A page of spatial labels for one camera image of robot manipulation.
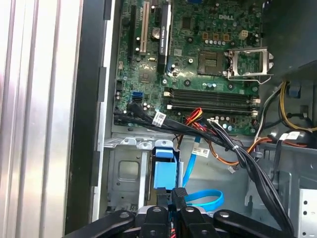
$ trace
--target chip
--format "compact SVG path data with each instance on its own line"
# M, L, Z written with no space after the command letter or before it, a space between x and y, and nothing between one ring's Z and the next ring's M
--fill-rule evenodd
M223 53L201 51L199 54L198 74L221 75L223 71Z
M182 50L175 49L174 50L174 55L175 56L182 56Z
M207 32L203 33L203 40L208 40L208 33Z
M152 77L151 75L148 74L148 71L146 72L140 72L140 78L139 81L141 83L150 83L152 81Z
M212 35L212 39L214 40L214 41L218 41L219 40L219 35L218 34L213 34Z
M182 28L183 29L187 29L187 30L190 30L191 29L191 21L192 19L188 16L184 16L183 19L182 19Z
M230 36L228 34L223 34L224 41L230 41Z

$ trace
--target cpu socket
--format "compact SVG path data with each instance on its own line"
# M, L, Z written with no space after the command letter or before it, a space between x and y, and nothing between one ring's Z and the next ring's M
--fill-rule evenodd
M212 51L201 51L199 54L198 74L200 75L222 75L223 53Z

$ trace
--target ram slot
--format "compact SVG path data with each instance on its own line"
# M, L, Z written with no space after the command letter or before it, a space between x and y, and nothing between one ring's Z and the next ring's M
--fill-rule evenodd
M204 92L204 91L193 91L193 90L181 90L166 88L164 96L173 98L175 100L184 101L208 101L215 103L244 103L248 104L252 100L252 97L242 94L232 93L217 93L217 92Z
M203 103L191 103L191 102L175 102L171 101L167 105L167 109L177 110L177 111L192 111L197 107L202 108L204 112L222 112L227 114L235 115L251 115L254 113L253 108L251 107L235 107L235 106L221 106L221 105L209 105Z
M149 12L150 12L150 3L148 1L145 1L143 3L143 16L142 16L142 32L141 32L141 45L140 45L141 54L145 54L147 51Z
M128 41L128 60L129 60L129 62L132 62L132 59L133 59L136 13L137 13L136 5L131 5L129 41Z

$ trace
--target green circuit board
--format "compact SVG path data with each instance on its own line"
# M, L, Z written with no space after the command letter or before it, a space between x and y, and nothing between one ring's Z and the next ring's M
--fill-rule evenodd
M190 3L186 0L171 2L171 28L168 44L168 61L164 73L158 72L160 27L156 8L165 1L149 1L150 12L147 26L146 52L141 53L136 40L142 35L143 0L124 0L121 9L120 42L117 63L116 110L124 112L133 92L142 92L141 105L150 115L159 110L169 118L182 121L189 112L167 110L163 92L166 87L206 92L258 96L256 82L234 82L214 72L199 72L200 64L218 65L218 71L226 70L224 57L210 60L204 55L212 52L221 54L228 49L259 47L261 43L261 5L246 4L240 0L204 0ZM131 38L131 15L135 14L133 38ZM241 31L248 31L246 39L240 39ZM245 56L239 59L239 72L259 70L259 56ZM228 118L221 120L231 126L229 133L253 135L250 116L208 113L208 117Z

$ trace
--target blue sata port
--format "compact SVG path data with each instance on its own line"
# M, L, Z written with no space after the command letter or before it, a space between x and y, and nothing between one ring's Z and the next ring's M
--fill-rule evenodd
M136 103L141 103L143 100L143 93L142 92L133 92L132 93L132 101Z
M143 93L142 92L133 92L132 98L143 98Z

